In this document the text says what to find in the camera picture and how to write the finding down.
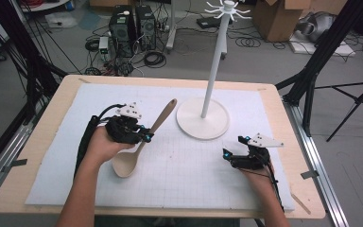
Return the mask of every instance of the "wooden spoon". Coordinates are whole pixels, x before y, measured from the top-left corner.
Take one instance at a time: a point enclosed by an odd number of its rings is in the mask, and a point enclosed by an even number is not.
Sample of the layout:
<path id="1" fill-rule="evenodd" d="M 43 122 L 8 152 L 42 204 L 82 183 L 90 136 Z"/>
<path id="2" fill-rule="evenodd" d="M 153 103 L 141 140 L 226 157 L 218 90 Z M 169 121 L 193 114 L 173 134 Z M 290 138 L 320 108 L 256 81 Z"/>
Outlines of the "wooden spoon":
<path id="1" fill-rule="evenodd" d="M 178 100 L 174 98 L 164 107 L 164 110 L 158 116 L 149 132 L 154 133 L 158 130 L 170 113 L 172 113 L 173 109 L 175 109 L 177 103 Z M 117 176 L 127 178 L 132 174 L 137 166 L 138 156 L 145 144 L 146 142 L 142 142 L 135 152 L 119 152 L 112 158 L 112 167 Z"/>

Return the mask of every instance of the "round white base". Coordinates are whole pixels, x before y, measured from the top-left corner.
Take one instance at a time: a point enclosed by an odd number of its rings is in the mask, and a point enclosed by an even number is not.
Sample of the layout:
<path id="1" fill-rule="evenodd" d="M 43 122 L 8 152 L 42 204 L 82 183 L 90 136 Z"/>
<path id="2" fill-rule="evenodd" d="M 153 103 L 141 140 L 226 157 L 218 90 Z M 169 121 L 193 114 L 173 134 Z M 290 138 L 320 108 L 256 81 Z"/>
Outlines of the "round white base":
<path id="1" fill-rule="evenodd" d="M 229 128 L 229 115 L 217 101 L 211 100 L 205 118 L 201 117 L 204 105 L 203 97 L 188 99 L 179 107 L 176 114 L 181 129 L 202 140 L 218 138 Z"/>

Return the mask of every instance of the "table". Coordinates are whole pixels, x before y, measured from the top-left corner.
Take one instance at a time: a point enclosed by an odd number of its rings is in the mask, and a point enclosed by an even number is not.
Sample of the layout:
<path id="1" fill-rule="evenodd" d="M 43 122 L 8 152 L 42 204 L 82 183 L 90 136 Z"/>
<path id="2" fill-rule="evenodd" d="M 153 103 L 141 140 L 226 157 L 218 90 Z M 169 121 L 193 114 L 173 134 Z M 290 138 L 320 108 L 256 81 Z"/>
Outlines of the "table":
<path id="1" fill-rule="evenodd" d="M 207 86 L 207 81 L 203 80 L 67 76 L 18 157 L 18 160 L 27 159 L 27 164 L 14 166 L 0 188 L 0 213 L 58 214 L 61 211 L 60 206 L 25 205 L 25 201 L 34 183 L 40 162 L 82 83 L 189 88 L 206 88 Z M 248 90 L 260 93 L 268 113 L 268 122 L 272 127 L 273 135 L 285 143 L 285 146 L 279 148 L 279 151 L 296 206 L 294 211 L 285 213 L 285 215 L 288 218 L 323 218 L 325 211 L 314 182 L 311 179 L 304 180 L 300 175 L 308 171 L 308 167 L 275 86 L 272 84 L 217 81 L 215 89 Z M 95 213 L 99 215 L 155 217 L 261 217 L 261 213 L 258 211 L 218 209 L 96 207 Z"/>

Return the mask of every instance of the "person's left hand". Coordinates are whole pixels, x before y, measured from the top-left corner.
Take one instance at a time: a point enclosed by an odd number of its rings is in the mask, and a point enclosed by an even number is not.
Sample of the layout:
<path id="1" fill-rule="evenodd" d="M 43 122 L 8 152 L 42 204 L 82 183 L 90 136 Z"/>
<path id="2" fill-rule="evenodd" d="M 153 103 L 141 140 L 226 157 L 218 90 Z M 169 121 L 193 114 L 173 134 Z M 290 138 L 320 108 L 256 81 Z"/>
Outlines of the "person's left hand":
<path id="1" fill-rule="evenodd" d="M 87 148 L 85 159 L 93 160 L 99 165 L 116 155 L 122 149 L 134 148 L 131 144 L 120 144 L 114 142 L 108 135 L 104 126 L 98 126 Z"/>

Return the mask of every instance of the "tripod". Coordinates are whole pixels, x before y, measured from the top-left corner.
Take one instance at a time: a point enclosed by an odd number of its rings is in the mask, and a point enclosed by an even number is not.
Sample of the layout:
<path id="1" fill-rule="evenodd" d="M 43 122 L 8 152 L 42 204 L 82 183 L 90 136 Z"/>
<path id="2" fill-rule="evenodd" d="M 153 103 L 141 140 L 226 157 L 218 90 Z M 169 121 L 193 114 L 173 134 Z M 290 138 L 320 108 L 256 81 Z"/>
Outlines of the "tripod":
<path id="1" fill-rule="evenodd" d="M 359 105 L 363 104 L 363 94 L 361 94 L 359 97 L 353 96 L 351 94 L 348 94 L 347 92 L 339 89 L 339 87 L 347 87 L 347 86 L 356 86 L 356 85 L 363 85 L 363 82 L 359 83 L 347 83 L 347 84 L 339 84 L 339 85 L 330 85 L 330 86 L 323 86 L 323 87 L 316 87 L 315 89 L 322 89 L 322 88 L 333 88 L 337 90 L 338 92 L 341 92 L 345 96 L 348 96 L 354 100 L 354 103 L 356 104 L 354 108 L 347 114 L 346 117 L 344 117 L 343 121 L 338 125 L 338 127 L 335 129 L 335 131 L 329 136 L 329 138 L 326 140 L 326 142 L 329 142 L 332 137 L 337 133 L 338 130 L 346 123 L 346 121 L 349 119 L 349 117 L 354 113 L 354 111 L 359 107 Z"/>

